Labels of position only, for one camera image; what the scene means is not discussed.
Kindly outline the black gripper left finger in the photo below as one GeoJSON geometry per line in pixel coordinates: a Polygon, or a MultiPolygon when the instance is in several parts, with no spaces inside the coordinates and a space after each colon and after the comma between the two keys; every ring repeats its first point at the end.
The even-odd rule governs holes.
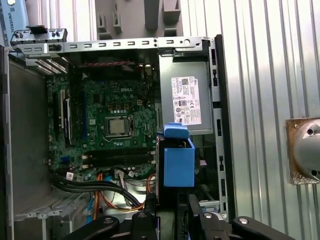
{"type": "Polygon", "coordinates": [[[67,240],[157,240],[157,197],[146,194],[144,210],[120,222],[114,216],[102,216],[66,236],[67,240]]]}

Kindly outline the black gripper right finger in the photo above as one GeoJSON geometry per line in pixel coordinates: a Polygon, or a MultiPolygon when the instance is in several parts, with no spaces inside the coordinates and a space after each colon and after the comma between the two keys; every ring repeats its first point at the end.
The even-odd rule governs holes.
{"type": "Polygon", "coordinates": [[[248,216],[230,223],[218,214],[204,212],[197,197],[189,195],[188,230],[192,240],[292,240],[293,238],[248,216]]]}

